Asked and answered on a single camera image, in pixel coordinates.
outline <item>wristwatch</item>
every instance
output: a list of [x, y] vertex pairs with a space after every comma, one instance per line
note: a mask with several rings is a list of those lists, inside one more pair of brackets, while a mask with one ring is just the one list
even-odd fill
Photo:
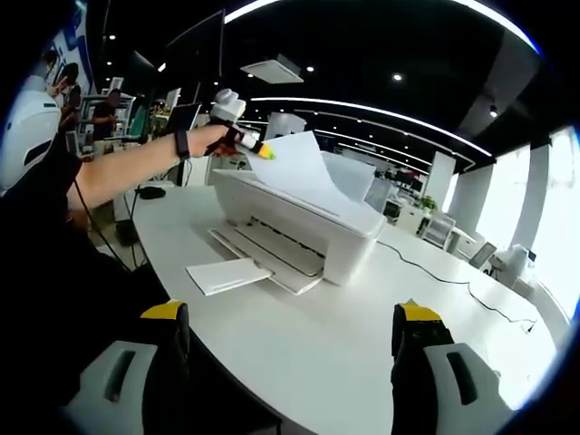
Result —
[[175, 151], [178, 154], [179, 160], [187, 160], [191, 157], [188, 144], [188, 133], [185, 130], [178, 130], [175, 132]]

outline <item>led light strip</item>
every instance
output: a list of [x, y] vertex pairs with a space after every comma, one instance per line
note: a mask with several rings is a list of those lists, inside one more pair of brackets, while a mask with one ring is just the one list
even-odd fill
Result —
[[259, 97], [259, 98], [253, 98], [252, 102], [317, 102], [320, 104], [333, 104], [335, 106], [350, 107], [352, 109], [360, 109], [363, 111], [374, 111], [375, 113], [380, 113], [381, 115], [392, 116], [393, 118], [399, 118], [400, 120], [414, 122], [415, 124], [419, 124], [422, 127], [426, 127], [428, 129], [435, 130], [439, 133], [442, 133], [442, 134], [449, 136], [450, 138], [453, 138], [455, 140], [459, 140], [460, 142], [463, 142], [466, 145], [469, 145], [474, 150], [477, 150], [477, 151], [481, 152], [482, 154], [485, 154], [486, 156], [491, 157], [491, 154], [488, 151], [484, 150], [483, 148], [478, 147], [475, 143], [471, 143], [470, 141], [461, 138], [457, 134], [453, 134], [447, 130], [440, 129], [439, 127], [428, 124], [427, 122], [416, 120], [414, 118], [411, 118], [410, 116], [395, 113], [394, 111], [384, 111], [382, 109], [377, 109], [376, 107], [362, 106], [361, 104], [353, 104], [351, 102], [333, 101], [333, 100], [319, 100], [317, 98]]
[[356, 148], [356, 147], [353, 147], [351, 145], [347, 145], [345, 143], [339, 143], [338, 145], [341, 146], [341, 147], [350, 148], [352, 150], [356, 150], [356, 151], [360, 151], [360, 152], [366, 152], [367, 154], [372, 154], [373, 156], [377, 156], [377, 157], [379, 157], [381, 159], [384, 159], [384, 160], [387, 160], [387, 161], [394, 161], [395, 163], [399, 163], [400, 165], [405, 166], [405, 167], [407, 167], [409, 169], [416, 170], [417, 172], [420, 172], [421, 174], [429, 175], [429, 172], [425, 172], [423, 169], [415, 168], [414, 166], [411, 166], [409, 163], [403, 163], [402, 161], [398, 161], [398, 160], [395, 160], [395, 159], [391, 159], [390, 157], [382, 156], [381, 154], [377, 154], [376, 152], [372, 152], [372, 151], [365, 150], [364, 148]]
[[[272, 3], [276, 3], [279, 1], [280, 0], [256, 0], [255, 2], [250, 3], [249, 5], [245, 5], [243, 7], [240, 7], [239, 9], [232, 12], [231, 14], [227, 14], [226, 19], [225, 19], [225, 24], [231, 23], [232, 21], [238, 19], [240, 16], [243, 16], [245, 14], [249, 14], [250, 12], [254, 12], [256, 9], [259, 9], [260, 7], [268, 6], [268, 5], [271, 5]], [[475, 0], [450, 0], [450, 1], [454, 2], [454, 3], [458, 3], [460, 5], [464, 5], [464, 6], [468, 7], [469, 9], [471, 9], [472, 11], [475, 11], [479, 14], [482, 14], [482, 15], [486, 16], [487, 18], [489, 18], [490, 20], [498, 23], [503, 28], [509, 30], [512, 34], [514, 34], [519, 39], [521, 39], [524, 43], [526, 43], [536, 53], [539, 53], [539, 51], [537, 50], [534, 43], [532, 43], [532, 41], [527, 37], [527, 35], [524, 33], [524, 31], [522, 31], [519, 27], [517, 27], [515, 24], [513, 24], [511, 21], [509, 21], [504, 15], [494, 11], [493, 9], [491, 9], [488, 6], [485, 6], [479, 2], [476, 2]]]
[[264, 121], [238, 121], [238, 123], [246, 123], [246, 124], [267, 124], [267, 122]]
[[[354, 118], [353, 116], [346, 116], [346, 115], [339, 115], [338, 113], [330, 113], [328, 111], [306, 111], [304, 109], [296, 109], [294, 111], [298, 111], [298, 112], [302, 112], [302, 113], [318, 113], [319, 115], [327, 115], [327, 116], [334, 116], [336, 118], [344, 118], [347, 120], [353, 120], [353, 121], [358, 121], [359, 118]], [[469, 157], [465, 157], [463, 154], [456, 152], [455, 150], [452, 150], [448, 147], [445, 147], [443, 145], [441, 145], [440, 143], [434, 142], [433, 140], [429, 140], [427, 138], [423, 138], [422, 136], [419, 136], [418, 134], [415, 133], [411, 133], [409, 131], [406, 130], [401, 130], [401, 129], [395, 129], [394, 127], [391, 127], [390, 125], [386, 125], [386, 124], [380, 124], [379, 122], [373, 122], [373, 121], [367, 121], [367, 120], [360, 120], [365, 124], [370, 124], [370, 125], [374, 125], [375, 127], [381, 127], [382, 129], [387, 129], [387, 130], [391, 130], [391, 131], [397, 131], [400, 134], [404, 134], [407, 133], [410, 137], [413, 137], [415, 139], [418, 140], [422, 140], [424, 142], [429, 143], [430, 145], [433, 145], [434, 147], [437, 147], [441, 150], [445, 150], [447, 151], [449, 154], [451, 154], [452, 156], [457, 156], [461, 159], [464, 159], [467, 163], [468, 166], [466, 166], [463, 169], [463, 172], [473, 168], [475, 166], [475, 161], [470, 159]]]
[[249, 14], [250, 12], [254, 12], [256, 9], [260, 7], [271, 5], [272, 3], [279, 2], [280, 0], [256, 0], [254, 3], [250, 3], [249, 5], [245, 5], [240, 7], [236, 11], [232, 12], [231, 14], [226, 15], [226, 24], [231, 23], [235, 19], [239, 18], [242, 15]]
[[321, 133], [326, 133], [326, 134], [333, 134], [334, 136], [339, 136], [341, 138], [346, 138], [346, 139], [350, 139], [350, 140], [354, 140], [356, 142], [364, 142], [364, 143], [368, 143], [369, 145], [373, 145], [373, 147], [377, 147], [377, 148], [383, 148], [384, 150], [388, 150], [388, 151], [392, 151], [392, 152], [397, 152], [405, 157], [408, 157], [409, 159], [415, 159], [417, 161], [420, 161], [421, 163], [424, 163], [428, 166], [431, 166], [431, 164], [423, 159], [419, 159], [418, 157], [412, 156], [411, 154], [407, 154], [406, 152], [402, 152], [399, 150], [394, 150], [393, 148], [389, 148], [389, 147], [385, 147], [383, 145], [379, 145], [378, 143], [374, 143], [374, 142], [369, 142], [367, 140], [364, 139], [358, 139], [358, 138], [354, 138], [352, 136], [346, 136], [345, 134], [340, 134], [340, 133], [334, 133], [332, 131], [326, 131], [326, 130], [315, 130], [315, 131], [320, 131]]

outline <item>white table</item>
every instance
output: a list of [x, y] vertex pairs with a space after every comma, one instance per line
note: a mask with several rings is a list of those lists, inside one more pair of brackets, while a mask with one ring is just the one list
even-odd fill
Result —
[[441, 278], [471, 281], [478, 297], [512, 318], [537, 319], [532, 333], [483, 309], [465, 286], [434, 281], [380, 245], [346, 287], [322, 282], [294, 296], [264, 281], [204, 296], [185, 267], [233, 258], [207, 234], [223, 218], [210, 187], [168, 189], [165, 198], [139, 200], [134, 215], [147, 257], [169, 295], [188, 304], [203, 344], [256, 397], [312, 432], [391, 433], [392, 313], [410, 298], [439, 313], [456, 342], [501, 373], [499, 392], [512, 407], [535, 389], [554, 355], [533, 305], [392, 226], [383, 243]]

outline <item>yellow tip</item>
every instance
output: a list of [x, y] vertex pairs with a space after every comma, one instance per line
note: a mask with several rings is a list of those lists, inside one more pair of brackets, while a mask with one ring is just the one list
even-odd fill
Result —
[[262, 145], [262, 148], [260, 149], [260, 152], [257, 153], [257, 155], [268, 160], [273, 160], [276, 158], [276, 155], [274, 154], [272, 149], [268, 147], [266, 144]]

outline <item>white helmet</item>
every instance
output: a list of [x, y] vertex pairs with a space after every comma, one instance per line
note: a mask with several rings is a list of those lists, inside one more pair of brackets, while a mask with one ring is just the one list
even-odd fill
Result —
[[50, 149], [61, 111], [42, 91], [22, 91], [10, 110], [0, 146], [0, 197]]

